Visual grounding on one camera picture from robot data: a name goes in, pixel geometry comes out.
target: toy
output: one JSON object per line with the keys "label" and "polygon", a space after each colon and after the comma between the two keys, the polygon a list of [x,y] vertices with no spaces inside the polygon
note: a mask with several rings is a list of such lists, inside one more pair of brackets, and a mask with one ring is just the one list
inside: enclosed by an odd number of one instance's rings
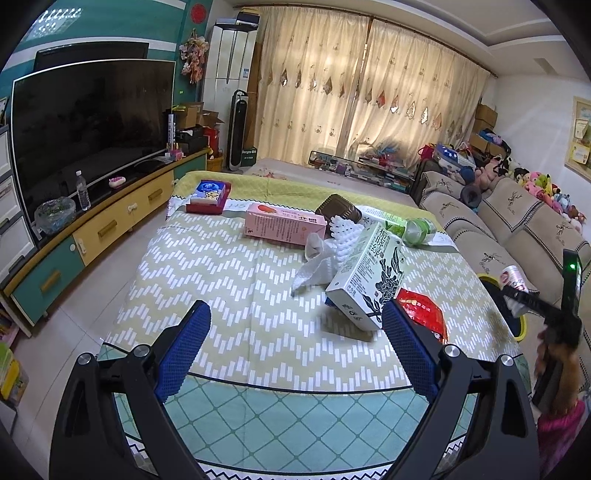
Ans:
{"label": "toy", "polygon": [[539,192],[542,192],[542,189],[540,187],[538,187],[534,182],[529,181],[526,184],[523,185],[523,188],[525,188],[529,193],[531,193],[534,197],[538,196]]}
{"label": "toy", "polygon": [[488,190],[488,187],[491,186],[491,182],[498,177],[495,173],[495,167],[499,164],[496,160],[491,160],[488,162],[484,168],[477,168],[474,172],[476,179],[474,180],[474,185],[480,188],[481,191]]}

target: sofa cushion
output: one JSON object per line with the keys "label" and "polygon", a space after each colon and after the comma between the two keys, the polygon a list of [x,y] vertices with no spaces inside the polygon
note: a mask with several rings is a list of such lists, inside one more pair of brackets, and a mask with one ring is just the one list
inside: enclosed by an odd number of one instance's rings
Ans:
{"label": "sofa cushion", "polygon": [[[495,279],[499,279],[501,272],[509,265],[519,264],[509,255],[509,252],[495,242],[492,238],[482,235],[481,233],[464,230],[459,232],[454,238],[457,249],[468,262],[471,269],[477,274],[490,275]],[[527,288],[534,292],[538,292],[532,282],[529,281],[527,275],[523,275]]]}
{"label": "sofa cushion", "polygon": [[542,205],[527,222],[525,229],[534,237],[562,272],[563,250],[579,253],[583,269],[591,264],[591,246],[565,218],[547,205]]}
{"label": "sofa cushion", "polygon": [[484,220],[497,241],[504,245],[542,204],[506,177],[500,179],[492,194],[482,200],[478,207],[478,216]]}
{"label": "sofa cushion", "polygon": [[460,193],[462,192],[464,185],[461,185],[455,180],[436,171],[426,171],[423,173],[423,177],[426,180],[423,196],[426,196],[431,192],[441,192],[450,195],[455,199],[460,198]]}
{"label": "sofa cushion", "polygon": [[509,254],[518,261],[528,278],[534,278],[540,298],[554,304],[562,296],[562,273],[548,253],[526,230],[517,232],[505,243]]}
{"label": "sofa cushion", "polygon": [[453,237],[458,230],[457,225],[462,222],[470,223],[473,228],[494,238],[490,229],[482,219],[459,200],[441,192],[431,192],[421,201],[421,208],[429,210],[447,234]]}

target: pink sleeve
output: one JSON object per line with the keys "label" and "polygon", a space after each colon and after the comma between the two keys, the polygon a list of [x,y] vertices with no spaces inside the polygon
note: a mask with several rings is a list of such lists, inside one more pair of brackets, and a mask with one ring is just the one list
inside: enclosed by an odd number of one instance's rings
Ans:
{"label": "pink sleeve", "polygon": [[538,444],[540,447],[540,474],[544,478],[556,466],[573,444],[587,419],[586,403],[579,400],[563,417],[542,415],[538,420]]}

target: drawer handle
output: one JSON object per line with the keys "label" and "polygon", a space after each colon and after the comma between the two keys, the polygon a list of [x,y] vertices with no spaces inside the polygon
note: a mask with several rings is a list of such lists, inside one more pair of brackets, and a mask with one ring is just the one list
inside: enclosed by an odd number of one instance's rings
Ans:
{"label": "drawer handle", "polygon": [[101,228],[99,230],[99,238],[103,238],[107,233],[109,233],[116,226],[117,226],[117,220],[111,220],[106,227]]}
{"label": "drawer handle", "polygon": [[5,189],[3,189],[0,192],[0,199],[4,198],[8,192],[10,192],[12,190],[12,185],[9,185],[8,187],[6,187]]}
{"label": "drawer handle", "polygon": [[53,272],[51,275],[49,275],[49,278],[47,280],[45,280],[45,282],[43,282],[43,285],[41,285],[41,287],[40,287],[41,293],[45,293],[47,290],[52,288],[52,286],[58,282],[60,277],[61,277],[61,272],[59,270],[55,270],[55,272]]}
{"label": "drawer handle", "polygon": [[162,195],[163,190],[162,189],[158,189],[155,192],[151,193],[150,195],[148,195],[148,200],[151,202],[152,200],[154,200],[155,198],[159,197],[160,195]]}

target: pink soap dish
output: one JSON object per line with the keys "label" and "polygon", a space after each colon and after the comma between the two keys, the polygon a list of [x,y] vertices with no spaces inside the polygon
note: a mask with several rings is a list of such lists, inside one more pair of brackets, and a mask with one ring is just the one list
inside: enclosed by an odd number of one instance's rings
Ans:
{"label": "pink soap dish", "polygon": [[125,183],[125,177],[114,177],[109,179],[109,187],[116,189],[121,187]]}

